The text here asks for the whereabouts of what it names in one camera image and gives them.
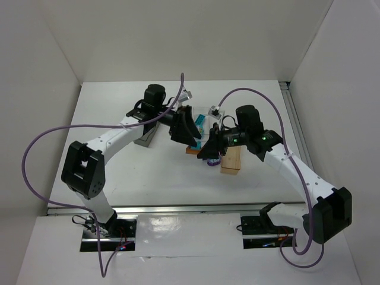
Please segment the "teal rectangular lego brick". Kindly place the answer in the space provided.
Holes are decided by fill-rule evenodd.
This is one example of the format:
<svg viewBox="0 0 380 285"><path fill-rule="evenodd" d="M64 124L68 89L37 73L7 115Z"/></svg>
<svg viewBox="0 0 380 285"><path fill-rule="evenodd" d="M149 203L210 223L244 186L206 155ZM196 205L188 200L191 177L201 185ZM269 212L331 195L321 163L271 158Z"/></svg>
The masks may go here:
<svg viewBox="0 0 380 285"><path fill-rule="evenodd" d="M202 125L204 124L205 122L205 116L203 114L199 114L195 120L195 125Z"/></svg>

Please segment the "brown lego brick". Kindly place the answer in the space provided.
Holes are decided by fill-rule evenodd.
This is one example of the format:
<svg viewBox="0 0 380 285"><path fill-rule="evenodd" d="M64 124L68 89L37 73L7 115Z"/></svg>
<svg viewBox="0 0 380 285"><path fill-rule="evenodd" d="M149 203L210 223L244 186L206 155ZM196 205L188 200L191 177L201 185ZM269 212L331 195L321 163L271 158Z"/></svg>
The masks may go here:
<svg viewBox="0 0 380 285"><path fill-rule="evenodd" d="M185 152L186 154L197 155L200 152L200 149L195 147L187 147Z"/></svg>

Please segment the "teal round printed lego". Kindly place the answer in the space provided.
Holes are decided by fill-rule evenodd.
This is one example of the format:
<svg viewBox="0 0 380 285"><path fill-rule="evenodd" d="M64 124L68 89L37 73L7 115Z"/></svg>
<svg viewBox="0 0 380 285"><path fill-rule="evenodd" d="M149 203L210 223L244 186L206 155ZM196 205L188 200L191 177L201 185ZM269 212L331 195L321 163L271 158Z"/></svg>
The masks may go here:
<svg viewBox="0 0 380 285"><path fill-rule="evenodd" d="M197 130L198 130L198 132L199 132L199 134L201 136L201 138L199 140L203 140L204 139L204 135L205 135L203 126L202 125L197 125Z"/></svg>

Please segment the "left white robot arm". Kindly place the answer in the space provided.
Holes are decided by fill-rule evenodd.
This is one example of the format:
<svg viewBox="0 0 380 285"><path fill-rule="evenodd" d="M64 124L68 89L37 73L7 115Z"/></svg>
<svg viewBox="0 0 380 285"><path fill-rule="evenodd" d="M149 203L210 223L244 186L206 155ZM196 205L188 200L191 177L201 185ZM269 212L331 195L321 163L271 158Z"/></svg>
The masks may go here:
<svg viewBox="0 0 380 285"><path fill-rule="evenodd" d="M123 222L103 192L107 162L131 142L153 134L157 124L169 127L172 141L197 146L201 134L192 118L192 107L183 105L191 97L191 92L182 87L173 100L165 103L166 89L150 84L143 99L137 101L121 120L119 128L85 143L74 141L70 144L61 179L81 198L85 207L93 210L92 221L98 221L108 235L121 229Z"/></svg>

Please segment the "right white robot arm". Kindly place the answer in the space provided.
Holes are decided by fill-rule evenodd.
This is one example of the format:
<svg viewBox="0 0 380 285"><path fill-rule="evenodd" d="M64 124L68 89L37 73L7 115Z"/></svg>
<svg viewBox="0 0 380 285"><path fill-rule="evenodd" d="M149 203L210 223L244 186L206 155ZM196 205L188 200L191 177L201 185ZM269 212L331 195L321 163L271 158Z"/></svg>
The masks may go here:
<svg viewBox="0 0 380 285"><path fill-rule="evenodd" d="M259 212L267 227L303 228L318 244L323 244L352 223L352 194L320 178L291 152L283 138L264 128L259 111L253 105L236 109L237 124L228 128L214 123L209 139L197 157L216 159L232 147L246 146L262 162L271 166L300 194L305 207L272 202Z"/></svg>

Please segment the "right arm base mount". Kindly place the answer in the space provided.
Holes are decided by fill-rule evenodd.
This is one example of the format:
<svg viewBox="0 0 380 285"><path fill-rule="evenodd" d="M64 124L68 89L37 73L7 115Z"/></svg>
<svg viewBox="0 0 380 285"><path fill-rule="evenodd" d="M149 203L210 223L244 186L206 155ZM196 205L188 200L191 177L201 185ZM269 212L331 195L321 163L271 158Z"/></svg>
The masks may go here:
<svg viewBox="0 0 380 285"><path fill-rule="evenodd" d="M260 216L241 216L236 230L241 232L244 249L291 247L294 230L289 227L268 226Z"/></svg>

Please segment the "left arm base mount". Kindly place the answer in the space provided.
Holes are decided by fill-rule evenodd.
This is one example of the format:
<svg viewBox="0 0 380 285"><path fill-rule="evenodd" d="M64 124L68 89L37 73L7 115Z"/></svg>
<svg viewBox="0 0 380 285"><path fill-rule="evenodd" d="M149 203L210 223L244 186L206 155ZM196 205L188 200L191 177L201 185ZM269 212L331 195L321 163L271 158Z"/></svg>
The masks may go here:
<svg viewBox="0 0 380 285"><path fill-rule="evenodd" d="M71 221L83 227L81 238L81 252L96 252L97 237L100 237L102 252L113 252L119 248L121 252L135 251L135 234L137 220L135 218L120 219L118 225L110 232L100 227L100 234L96 232L96 225L92 216L72 216Z"/></svg>

